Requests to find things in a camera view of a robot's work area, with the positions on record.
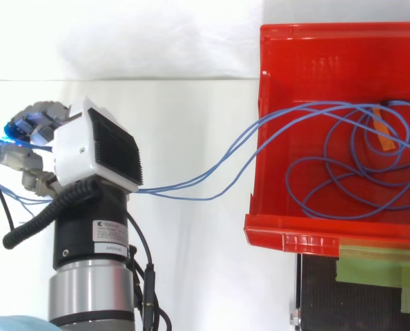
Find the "blue ethernet cable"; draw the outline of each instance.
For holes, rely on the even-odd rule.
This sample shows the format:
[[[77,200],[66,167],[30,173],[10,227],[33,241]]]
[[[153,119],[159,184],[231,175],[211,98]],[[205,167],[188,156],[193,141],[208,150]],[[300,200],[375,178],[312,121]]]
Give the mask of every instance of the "blue ethernet cable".
[[[323,105],[340,105],[340,106],[336,106],[336,107],[331,107],[331,108],[327,108],[325,110],[316,110],[310,107],[315,107],[315,106],[323,106]],[[391,101],[390,106],[410,106],[410,103],[406,102],[406,101]],[[380,117],[376,116],[374,113],[368,111],[367,109],[372,109],[372,108],[378,108],[380,110],[386,111],[391,113],[392,115],[396,116],[401,123],[403,124],[405,130],[406,130],[406,139],[404,141],[399,139],[399,136],[397,134],[397,132],[385,121],[383,121]],[[341,109],[356,109],[353,112],[348,113],[345,117],[339,117],[337,115],[334,114],[330,114],[329,112],[332,111],[336,111],[336,110],[341,110]],[[268,121],[275,119],[279,116],[282,116],[283,114],[286,114],[290,111],[294,111],[294,110],[306,110],[309,112],[312,112],[313,114],[309,114],[309,115],[305,115],[303,117],[300,117],[299,119],[296,119],[292,122],[290,122],[289,124],[287,124],[286,126],[284,126],[282,129],[278,130],[272,137],[270,137],[270,139],[268,139],[267,141],[265,141],[264,144],[262,144],[262,146],[260,146],[260,148],[253,154],[253,156],[248,160],[248,162],[245,164],[245,166],[240,170],[240,172],[237,174],[236,178],[234,179],[233,182],[230,183],[229,186],[227,186],[222,192],[220,192],[219,194],[216,194],[213,197],[209,197],[209,198],[184,198],[184,197],[172,197],[172,196],[168,196],[165,194],[160,194],[161,192],[168,192],[171,190],[180,190],[183,188],[187,188],[187,187],[191,187],[193,185],[197,185],[198,183],[202,182],[203,180],[205,180],[207,177],[209,177],[214,171],[215,169],[218,168],[218,166],[220,164],[222,164],[225,160],[228,159],[228,157],[230,157],[241,145],[243,145],[243,143],[249,139],[249,137],[251,137],[256,130],[258,130],[258,128],[262,125],[264,125],[265,123],[267,123]],[[355,113],[362,113],[362,116],[360,117],[360,119],[358,121],[352,121],[349,120],[348,117],[352,116]],[[343,219],[348,219],[345,217],[340,217],[340,216],[332,216],[332,215],[325,215],[325,214],[320,214],[317,213],[315,210],[311,210],[310,208],[308,208],[306,206],[307,201],[310,199],[310,197],[316,193],[318,190],[320,190],[322,187],[330,184],[330,183],[335,183],[337,186],[339,186],[340,189],[342,189],[343,191],[347,191],[346,188],[344,188],[340,183],[339,180],[343,179],[343,178],[347,178],[350,176],[361,176],[361,177],[370,177],[367,172],[386,172],[386,171],[393,171],[393,170],[401,170],[404,168],[408,168],[410,166],[410,162],[406,163],[404,165],[398,165],[400,159],[401,159],[401,154],[403,153],[405,148],[410,149],[410,144],[409,144],[409,139],[410,139],[410,129],[409,129],[409,125],[407,124],[407,122],[404,120],[403,117],[401,117],[401,115],[399,115],[396,111],[392,110],[391,108],[385,107],[383,105],[376,105],[376,104],[370,104],[370,103],[365,103],[365,104],[359,104],[359,105],[353,105],[351,103],[343,103],[343,102],[337,102],[337,101],[330,101],[330,102],[315,102],[315,103],[307,103],[304,105],[300,105],[297,107],[293,107],[293,108],[289,108],[289,109],[285,109],[285,110],[278,110],[277,112],[271,113],[269,115],[266,115],[265,117],[262,117],[261,119],[259,119],[258,121],[256,121],[253,125],[251,125],[248,129],[246,129],[241,136],[239,136],[239,138],[236,139],[235,143],[233,143],[231,145],[231,147],[228,149],[228,151],[226,152],[226,154],[221,158],[221,160],[216,163],[216,165],[214,165],[210,170],[206,171],[204,174],[199,175],[198,177],[195,177],[194,179],[191,179],[190,181],[186,181],[180,184],[175,184],[175,185],[170,185],[170,186],[164,186],[164,187],[160,187],[160,188],[153,188],[153,189],[144,189],[144,190],[140,190],[141,193],[147,193],[147,194],[152,194],[152,195],[156,195],[159,197],[166,197],[169,199],[179,199],[179,200],[190,200],[190,201],[208,201],[211,199],[215,199],[217,197],[220,197],[221,195],[223,195],[232,185],[234,185],[234,183],[238,180],[238,178],[240,177],[240,175],[243,173],[243,171],[246,169],[246,167],[248,166],[248,164],[258,155],[258,153],[269,144],[269,142],[271,142],[274,138],[276,138],[278,135],[280,135],[283,131],[285,131],[287,128],[290,128],[292,125],[294,125],[295,123],[298,123],[300,121],[303,121],[305,119],[314,117],[314,116],[318,116],[319,114],[325,114],[334,118],[338,119],[338,122],[331,128],[330,133],[328,134],[328,136],[326,137],[325,140],[325,148],[324,148],[324,157],[322,158],[313,158],[313,157],[309,157],[309,158],[303,158],[300,160],[295,161],[295,163],[291,164],[289,167],[289,171],[287,172],[287,176],[286,176],[286,182],[287,182],[287,189],[291,195],[291,197],[296,201],[296,203],[298,203],[303,211],[305,213],[307,213],[309,216],[311,217],[323,217],[323,218],[343,218]],[[369,120],[373,118],[374,121],[380,121],[382,123],[385,124],[386,127],[388,127],[389,131],[394,135],[394,137],[389,136],[389,135],[385,135],[382,134],[381,132],[377,132],[371,128],[368,127],[369,125]],[[337,163],[339,165],[341,165],[343,168],[347,169],[347,170],[352,170],[353,168],[351,168],[349,165],[345,164],[345,163],[338,163],[338,161],[336,160],[332,160],[330,158],[327,157],[326,154],[326,149],[327,149],[327,141],[329,140],[332,132],[335,130],[335,128],[342,122],[347,122],[350,124],[354,125],[353,128],[353,132],[351,134],[351,140],[350,140],[350,150],[352,151],[351,154],[353,155],[353,158],[355,159],[355,163],[357,165],[357,167],[359,168],[359,170],[355,170],[347,173],[347,174],[343,174],[341,176],[335,177],[333,176],[329,164],[330,163]],[[354,152],[354,138],[355,138],[355,134],[357,132],[357,128],[362,128],[364,130],[364,134],[365,134],[365,141],[367,142],[368,146],[371,146],[371,144],[369,143],[369,138],[368,138],[368,133],[372,132],[374,134],[378,134],[380,136],[386,137],[388,139],[391,139],[395,142],[398,143],[399,148],[397,151],[395,152],[389,152],[389,153],[382,153],[380,151],[377,151],[379,154],[382,154],[384,156],[396,156],[396,159],[394,161],[394,163],[385,168],[385,169],[368,169],[366,167],[364,167],[363,165],[360,164],[360,162],[358,161],[358,158],[356,158],[356,153]],[[331,179],[325,183],[322,183],[321,185],[319,185],[318,187],[316,187],[313,191],[311,191],[309,193],[308,196],[306,196],[306,198],[303,200],[303,202],[300,202],[297,200],[297,198],[295,198],[295,196],[293,195],[291,188],[289,187],[289,172],[292,170],[293,166],[299,162],[303,162],[303,161],[323,161],[325,162],[326,168],[330,174]],[[410,208],[410,205],[404,205],[404,206],[397,206],[397,207],[391,207],[395,201],[397,201],[409,188],[410,188],[410,182],[408,183],[385,183],[385,182],[381,182],[381,181],[377,181],[377,184],[379,185],[385,185],[385,186],[405,186],[402,191],[397,194],[394,198],[392,198],[390,201],[388,201],[386,204],[384,205],[376,205],[370,201],[366,201],[364,199],[361,199],[360,197],[357,197],[355,195],[353,195],[352,193],[350,193],[349,191],[347,191],[346,193],[350,196],[353,197],[354,199],[364,202],[368,205],[373,206],[374,208],[376,208],[373,212],[368,213],[368,214],[363,214],[363,215],[356,215],[354,217],[351,217],[350,219],[361,219],[361,218],[365,218],[365,217],[369,217],[372,216],[373,214],[377,214],[382,210],[403,210],[403,209],[407,209]]]

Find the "red plastic bin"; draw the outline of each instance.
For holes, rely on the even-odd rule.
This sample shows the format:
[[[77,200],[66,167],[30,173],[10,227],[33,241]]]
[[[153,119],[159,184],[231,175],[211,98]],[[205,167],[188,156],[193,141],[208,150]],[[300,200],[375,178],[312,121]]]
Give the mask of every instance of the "red plastic bin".
[[[260,117],[310,101],[410,100],[410,23],[263,26],[260,42]],[[410,125],[410,110],[398,109]],[[302,114],[307,113],[294,112],[268,122],[259,131],[258,145]],[[384,119],[403,133],[398,121]],[[324,138],[334,123],[335,119],[326,116],[303,121],[257,156],[254,194],[244,227],[250,244],[334,257],[338,256],[339,243],[348,239],[410,249],[410,210],[385,211],[360,221],[311,219],[290,198],[284,184],[289,165],[302,157],[321,156]],[[335,131],[329,156],[353,165],[348,146],[351,130],[352,126],[342,124]],[[371,143],[378,146],[378,139],[372,137]],[[363,162],[373,166],[387,166],[390,162],[364,149],[359,154]],[[409,152],[404,161],[410,161]],[[410,169],[380,178],[392,182],[409,180]],[[301,163],[290,176],[291,188],[300,199],[327,179],[322,162]],[[376,203],[383,203],[394,194],[357,178],[342,183]],[[410,203],[410,190],[400,203]],[[344,216],[371,211],[333,185],[316,194],[309,206]]]

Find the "black cable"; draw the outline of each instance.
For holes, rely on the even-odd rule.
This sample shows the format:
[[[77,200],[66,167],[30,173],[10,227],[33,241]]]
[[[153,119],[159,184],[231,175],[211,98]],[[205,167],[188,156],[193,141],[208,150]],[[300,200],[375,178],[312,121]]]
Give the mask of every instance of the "black cable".
[[[4,211],[6,212],[7,220],[9,222],[9,226],[10,226],[10,231],[13,231],[14,230],[14,225],[13,225],[12,215],[10,214],[9,207],[7,206],[6,199],[4,199],[4,195],[1,191],[1,188],[0,188],[0,200],[1,200],[1,203],[3,205]]]
[[[136,260],[134,260],[134,263],[131,264],[134,269],[131,270],[133,274],[138,274],[142,279],[144,279],[145,277],[145,272],[144,270],[141,268],[141,266],[138,264],[138,262]],[[142,298],[142,291],[139,287],[139,289],[135,288],[135,294],[137,294],[139,302],[137,303],[138,305],[138,310],[141,312],[141,310],[139,309],[139,304],[142,304],[143,298]],[[172,331],[173,326],[171,324],[171,320],[170,317],[168,316],[168,314],[159,307],[159,301],[157,300],[157,295],[155,294],[155,321],[153,324],[153,331],[158,331],[159,329],[159,317],[162,317],[162,319],[165,321],[166,324],[166,329],[167,331]]]
[[[3,245],[8,250],[34,236],[49,226],[63,210],[91,198],[100,197],[100,190],[95,179],[86,179],[66,188],[53,201],[29,222],[15,228],[3,238]]]
[[[173,326],[171,325],[171,320],[170,320],[170,317],[168,316],[168,314],[162,308],[159,308],[159,313],[160,313],[162,319],[165,321],[166,331],[172,331]]]
[[[144,233],[142,233],[141,228],[137,225],[135,219],[127,211],[127,208],[123,206],[122,203],[120,203],[111,193],[104,191],[104,194],[111,202],[113,202],[124,213],[124,215],[127,216],[127,219],[130,221],[131,225],[133,225],[133,227],[135,228],[136,233],[139,236],[139,239],[141,239],[142,245],[144,246],[144,250],[147,255],[148,264],[152,265],[153,258],[151,257],[150,248],[148,247],[147,240],[145,240]]]

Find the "tangled blue cable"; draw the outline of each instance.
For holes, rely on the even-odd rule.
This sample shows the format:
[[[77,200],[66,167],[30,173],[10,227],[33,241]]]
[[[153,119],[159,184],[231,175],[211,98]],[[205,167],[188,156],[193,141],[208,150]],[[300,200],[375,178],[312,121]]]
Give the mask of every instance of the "tangled blue cable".
[[[318,109],[320,106],[327,106],[325,109]],[[336,218],[342,218],[342,219],[363,219],[370,217],[372,215],[375,215],[383,210],[404,210],[410,208],[409,205],[401,205],[401,206],[393,206],[394,203],[410,188],[410,181],[406,183],[386,183],[383,181],[379,181],[371,176],[371,174],[374,173],[383,173],[383,172],[390,172],[394,170],[401,170],[410,167],[410,162],[406,164],[400,165],[399,162],[402,157],[402,153],[408,148],[410,150],[410,127],[409,124],[406,122],[406,120],[395,110],[391,109],[389,106],[409,106],[410,107],[410,102],[406,101],[391,101],[387,104],[387,106],[380,105],[380,104],[373,104],[373,103],[361,103],[361,104],[352,104],[352,103],[347,103],[347,102],[340,102],[340,101],[323,101],[323,102],[311,102],[311,103],[305,103],[300,106],[295,106],[292,108],[287,108],[283,110],[278,110],[276,112],[273,112],[271,114],[268,114],[261,119],[257,120],[254,122],[251,126],[249,126],[237,139],[236,141],[230,146],[230,148],[226,151],[225,155],[209,170],[204,172],[203,174],[189,180],[185,181],[183,183],[178,183],[175,185],[168,185],[168,186],[162,186],[158,188],[148,188],[148,189],[141,189],[138,191],[138,193],[141,194],[151,194],[155,195],[158,197],[165,197],[169,199],[178,199],[178,200],[188,200],[188,201],[208,201],[208,200],[213,200],[216,199],[220,196],[222,196],[225,192],[227,192],[234,184],[235,182],[240,178],[242,175],[243,171],[248,167],[249,163],[254,160],[254,158],[270,143],[272,140],[274,140],[277,136],[283,133],[283,131],[289,129],[291,126],[295,125],[296,123],[299,123],[301,121],[304,121],[305,119],[310,119],[311,117],[316,117],[320,115],[325,115],[325,116],[330,116],[335,119],[337,119],[337,123],[330,129],[329,133],[326,136],[325,142],[324,142],[324,149],[323,149],[323,155],[322,157],[305,157],[302,159],[298,159],[297,161],[294,161],[288,168],[288,171],[286,172],[286,189],[288,190],[291,198],[303,209],[303,212],[309,216],[309,217],[322,217],[326,219],[336,219]],[[377,108],[383,112],[388,112],[389,114],[392,114],[395,116],[401,124],[404,126],[406,130],[406,138],[405,140],[401,140],[398,133],[390,126],[387,122],[383,121],[379,116],[375,115],[372,112],[372,108]],[[336,114],[333,114],[332,112],[338,111],[338,110],[348,110],[351,109],[351,111],[344,115],[344,116],[338,116]],[[284,114],[288,114],[290,112],[300,110],[300,111],[306,111],[309,112],[309,114],[306,114],[304,116],[299,117],[298,119],[295,119],[282,128],[280,128],[275,134],[273,134],[271,137],[269,137],[256,151],[255,153],[249,158],[249,160],[244,164],[242,169],[238,172],[234,180],[220,193],[208,197],[208,198],[188,198],[188,197],[174,197],[170,196],[167,194],[162,194],[164,192],[170,192],[173,190],[181,190],[184,188],[189,188],[191,186],[197,185],[198,183],[203,182],[205,179],[207,179],[225,160],[227,160],[237,149],[239,149],[261,126],[263,126],[265,123],[268,123],[269,121],[272,121]],[[350,119],[354,114],[360,114],[361,116],[357,121],[353,121]],[[369,127],[369,122],[370,120],[373,119],[374,121],[378,121],[383,123],[386,127],[388,127],[391,135],[383,134],[381,132],[378,132],[377,130],[374,130],[373,128]],[[351,156],[353,157],[355,166],[357,168],[353,168],[350,165],[347,165],[343,162],[336,161],[334,159],[330,159],[328,157],[328,144],[329,144],[329,139],[331,138],[334,130],[341,124],[341,123],[350,123],[353,125],[352,133],[351,133],[351,138],[349,141],[349,151],[351,153]],[[392,163],[391,166],[386,167],[386,168],[381,168],[381,169],[373,169],[369,167],[365,167],[360,163],[360,160],[357,157],[357,153],[355,151],[355,136],[357,134],[358,128],[362,128],[364,130],[364,140],[366,141],[367,146],[369,149],[371,149],[374,153],[377,153],[381,156],[384,157],[396,157],[395,161]],[[372,132],[374,134],[386,137],[398,144],[398,149],[395,152],[381,152],[379,150],[376,150],[370,143],[369,143],[369,132]],[[318,187],[314,188],[311,192],[308,193],[308,195],[305,197],[303,201],[300,201],[294,194],[293,191],[290,187],[289,184],[289,175],[297,164],[305,161],[321,161],[324,162],[326,171],[328,172],[329,176],[331,179],[328,181],[325,181],[324,183],[320,184]],[[346,174],[342,174],[340,176],[335,176],[331,170],[331,164],[337,164],[341,167],[343,167],[345,170],[348,170],[349,172]],[[371,201],[367,201],[366,199],[360,198],[353,194],[352,192],[348,191],[341,183],[340,181],[344,178],[351,177],[351,176],[359,176],[359,177],[364,177],[368,179],[369,181],[384,186],[384,187],[400,187],[402,188],[399,193],[397,193],[396,196],[394,196],[392,199],[390,199],[388,202],[386,202],[384,205],[378,205],[376,203],[373,203]],[[318,192],[321,188],[323,188],[326,185],[329,184],[335,184],[341,191],[349,195],[352,199],[355,199],[356,201],[359,201],[361,203],[367,204],[373,208],[375,208],[372,212],[366,213],[366,214],[360,214],[360,215],[355,215],[351,217],[344,217],[340,215],[327,215],[327,214],[322,214],[317,212],[316,210],[313,210],[309,208],[306,204],[308,200],[316,193]]]

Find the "blue cable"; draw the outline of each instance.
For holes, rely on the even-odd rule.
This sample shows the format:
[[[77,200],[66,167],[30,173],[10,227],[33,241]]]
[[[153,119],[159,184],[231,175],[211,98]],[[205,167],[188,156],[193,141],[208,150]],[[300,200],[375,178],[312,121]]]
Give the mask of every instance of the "blue cable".
[[[338,105],[338,106],[330,107],[330,108],[327,108],[327,109],[324,109],[324,110],[318,110],[318,109],[311,108],[311,107],[318,107],[318,106],[324,106],[324,105]],[[410,106],[410,103],[408,103],[406,101],[391,101],[389,103],[389,105],[390,106]],[[383,121],[380,117],[375,115],[372,111],[367,110],[367,109],[372,109],[372,108],[377,108],[379,110],[388,112],[388,113],[392,114],[393,116],[397,117],[400,120],[400,122],[402,123],[402,125],[404,126],[405,130],[406,130],[406,139],[404,141],[400,140],[398,133],[388,123]],[[344,117],[339,117],[338,115],[330,113],[330,112],[333,112],[333,111],[336,111],[336,110],[344,110],[344,109],[355,109],[355,110],[353,112],[348,113]],[[184,188],[188,188],[188,187],[197,185],[198,183],[201,183],[203,180],[208,178],[223,162],[225,162],[225,160],[227,160],[240,146],[242,146],[243,143],[245,143],[245,141],[248,140],[262,125],[264,125],[268,121],[271,121],[271,120],[273,120],[273,119],[275,119],[279,116],[282,116],[283,114],[287,114],[287,113],[295,111],[295,110],[309,111],[309,112],[312,112],[312,114],[302,116],[302,117],[300,117],[300,118],[286,124],[280,130],[278,130],[273,136],[271,136],[269,139],[267,139],[257,149],[257,151],[251,156],[251,158],[248,160],[248,162],[245,163],[245,165],[242,167],[242,169],[237,174],[235,179],[223,191],[221,191],[219,194],[216,194],[216,195],[214,195],[212,197],[209,197],[209,198],[173,197],[173,196],[169,196],[169,195],[166,195],[166,194],[160,194],[162,192],[168,192],[168,191],[171,191],[171,190],[181,190],[181,189],[184,189]],[[352,121],[352,120],[348,119],[348,117],[351,117],[354,114],[358,114],[358,113],[362,113],[362,116],[357,121]],[[261,119],[256,121],[254,124],[252,124],[250,127],[248,127],[236,139],[236,141],[231,145],[231,147],[228,149],[228,151],[225,153],[225,155],[219,160],[219,162],[217,162],[211,169],[207,170],[203,174],[201,174],[201,175],[199,175],[199,176],[197,176],[194,179],[191,179],[189,181],[185,181],[183,183],[179,183],[179,184],[175,184],[175,185],[169,185],[169,186],[163,186],[163,187],[159,187],[159,188],[143,189],[143,190],[140,190],[138,192],[151,194],[151,195],[155,195],[155,196],[159,196],[159,197],[166,197],[166,198],[169,198],[169,199],[179,199],[179,200],[188,200],[188,201],[208,201],[208,200],[216,199],[217,197],[220,197],[221,195],[223,195],[226,191],[229,190],[229,188],[231,188],[234,185],[234,183],[239,179],[239,177],[243,173],[243,171],[245,171],[248,164],[259,154],[259,152],[261,152],[264,149],[264,147],[266,147],[272,140],[274,140],[274,138],[276,138],[278,135],[280,135],[286,129],[290,128],[292,125],[294,125],[296,123],[299,123],[299,122],[301,122],[305,119],[308,119],[308,118],[311,118],[311,117],[314,117],[314,116],[318,116],[319,114],[324,114],[324,115],[327,115],[327,116],[330,116],[330,117],[334,117],[338,120],[338,122],[331,128],[328,135],[326,136],[325,144],[324,144],[324,155],[323,155],[323,157],[307,157],[307,158],[299,159],[299,160],[295,161],[294,163],[292,163],[289,166],[289,169],[286,173],[286,187],[287,187],[287,190],[289,191],[289,194],[290,194],[291,198],[297,204],[300,205],[300,207],[303,209],[305,214],[307,214],[310,217],[323,217],[323,218],[330,218],[330,219],[337,219],[337,218],[342,218],[342,219],[363,219],[363,218],[366,218],[366,217],[370,217],[374,214],[377,214],[377,213],[381,212],[382,210],[404,210],[404,209],[410,208],[410,205],[392,206],[410,188],[410,182],[406,182],[406,183],[385,183],[383,181],[378,181],[378,180],[374,179],[373,177],[369,176],[369,173],[388,172],[388,171],[401,170],[401,169],[405,169],[405,168],[410,167],[410,162],[408,162],[404,165],[399,165],[399,162],[401,160],[401,156],[402,156],[402,153],[404,152],[404,150],[406,148],[410,149],[410,144],[409,144],[410,128],[409,128],[409,125],[400,114],[398,114],[396,111],[392,110],[391,108],[383,106],[383,105],[377,105],[377,104],[371,104],[371,103],[364,103],[364,104],[354,105],[352,103],[337,102],[337,101],[313,102],[313,103],[306,103],[304,105],[300,105],[300,106],[296,106],[296,107],[292,107],[292,108],[288,108],[288,109],[284,109],[284,110],[278,110],[276,112],[273,112],[271,114],[266,115],[265,117],[262,117]],[[390,135],[382,134],[381,132],[378,132],[374,129],[371,129],[369,127],[370,119],[373,119],[374,121],[379,121],[379,122],[385,124],[385,126],[388,127],[389,131],[391,132],[391,134],[394,135],[394,137],[392,137]],[[332,159],[328,158],[328,156],[327,156],[327,146],[328,146],[329,139],[330,139],[333,131],[339,126],[340,123],[343,123],[343,122],[350,123],[354,126],[353,131],[351,133],[351,140],[350,140],[350,146],[349,146],[350,148],[349,149],[350,149],[351,155],[354,159],[354,163],[358,167],[358,170],[353,169],[351,166],[349,166],[345,163],[341,163],[339,161],[332,160]],[[359,162],[359,160],[357,158],[357,155],[355,153],[355,135],[356,135],[356,132],[357,132],[358,128],[362,128],[364,130],[364,139],[366,141],[366,144],[369,146],[369,148],[373,152],[376,152],[377,154],[382,155],[382,156],[386,156],[386,157],[396,156],[396,159],[395,159],[395,161],[393,162],[392,165],[390,165],[389,167],[383,168],[383,169],[371,169],[371,168],[368,168],[368,167],[364,167]],[[374,134],[377,134],[377,135],[380,135],[382,137],[386,137],[388,139],[391,139],[392,141],[395,141],[398,144],[398,150],[396,150],[395,152],[380,152],[380,151],[376,150],[369,143],[369,132],[372,132]],[[318,187],[313,189],[313,191],[311,191],[305,197],[305,199],[303,201],[299,201],[295,197],[295,195],[293,194],[293,192],[292,192],[292,190],[289,186],[289,174],[290,174],[292,168],[296,164],[298,164],[300,162],[303,162],[303,161],[315,161],[315,160],[324,162],[324,164],[326,166],[326,169],[327,169],[331,179],[329,179],[328,181],[325,181],[324,183],[320,184]],[[329,165],[330,163],[336,163],[339,166],[342,166],[343,168],[349,170],[350,172],[346,173],[346,174],[342,174],[341,176],[335,177],[333,175],[332,171],[331,171],[331,168],[330,168],[330,165]],[[355,196],[354,194],[349,192],[343,185],[340,184],[340,182],[339,182],[340,180],[342,180],[343,178],[351,177],[351,176],[366,177],[367,179],[373,181],[374,183],[376,183],[378,185],[386,186],[386,187],[404,186],[404,188],[396,196],[394,196],[394,198],[392,198],[390,201],[388,201],[384,205],[378,205],[378,204],[372,203],[371,201],[367,201],[365,199],[362,199],[360,197]],[[353,199],[355,199],[357,201],[361,201],[361,202],[363,202],[363,203],[365,203],[369,206],[374,207],[375,210],[373,212],[362,214],[362,215],[355,215],[355,216],[352,216],[352,217],[342,217],[342,216],[333,216],[333,215],[322,214],[322,213],[316,212],[315,210],[312,210],[312,209],[308,208],[306,206],[307,201],[316,192],[318,192],[321,188],[323,188],[324,186],[326,186],[330,183],[336,184],[337,187],[339,187],[343,192],[348,194],[350,197],[352,197]]]

